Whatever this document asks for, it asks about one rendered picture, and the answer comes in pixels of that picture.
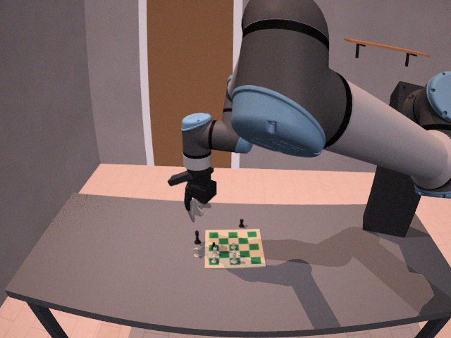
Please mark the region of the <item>green and cream chessboard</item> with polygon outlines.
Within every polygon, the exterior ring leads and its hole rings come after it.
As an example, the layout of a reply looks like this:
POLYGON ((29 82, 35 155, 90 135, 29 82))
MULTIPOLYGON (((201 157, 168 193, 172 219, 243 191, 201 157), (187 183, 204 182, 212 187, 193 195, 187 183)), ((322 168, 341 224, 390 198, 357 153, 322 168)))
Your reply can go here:
POLYGON ((206 230, 205 269, 265 268, 264 251, 259 229, 206 230), (232 242, 235 241, 237 263, 232 264, 232 242), (216 263, 212 263, 212 243, 216 243, 216 263))

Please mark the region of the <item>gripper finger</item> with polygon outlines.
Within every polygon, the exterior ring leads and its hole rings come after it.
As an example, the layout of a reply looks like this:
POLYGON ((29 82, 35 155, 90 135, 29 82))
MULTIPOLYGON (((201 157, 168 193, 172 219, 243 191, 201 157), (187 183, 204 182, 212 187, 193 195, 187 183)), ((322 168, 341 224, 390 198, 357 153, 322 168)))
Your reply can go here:
POLYGON ((199 207, 202 208, 211 208, 211 204, 208 202, 207 204, 202 204, 198 201, 199 207))
POLYGON ((185 192, 184 203, 192 222, 194 222, 194 215, 203 215, 203 211, 198 207, 198 201, 196 199, 192 199, 188 192, 189 190, 185 192))

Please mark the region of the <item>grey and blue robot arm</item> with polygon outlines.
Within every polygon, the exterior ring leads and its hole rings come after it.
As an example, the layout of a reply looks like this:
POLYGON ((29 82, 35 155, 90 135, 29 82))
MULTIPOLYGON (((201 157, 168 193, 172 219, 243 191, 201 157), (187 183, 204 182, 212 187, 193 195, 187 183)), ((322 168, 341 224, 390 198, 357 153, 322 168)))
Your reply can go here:
POLYGON ((450 71, 412 92, 400 113, 328 67, 328 26, 314 0, 249 0, 241 26, 222 120, 183 118, 185 168, 209 168, 212 149, 326 150, 413 175, 416 194, 451 199, 450 71))

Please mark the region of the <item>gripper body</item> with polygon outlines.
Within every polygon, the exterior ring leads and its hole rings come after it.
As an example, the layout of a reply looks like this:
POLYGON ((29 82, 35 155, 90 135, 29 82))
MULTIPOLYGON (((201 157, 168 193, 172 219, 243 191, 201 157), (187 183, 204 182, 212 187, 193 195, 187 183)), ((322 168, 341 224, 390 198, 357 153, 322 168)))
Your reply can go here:
POLYGON ((216 181, 211 180, 211 174, 214 172, 214 168, 209 167, 206 170, 200 171, 187 169, 187 172, 191 173, 194 178, 188 181, 185 187, 185 192, 189 190, 189 196, 197 199, 202 204, 207 204, 217 195, 216 181))

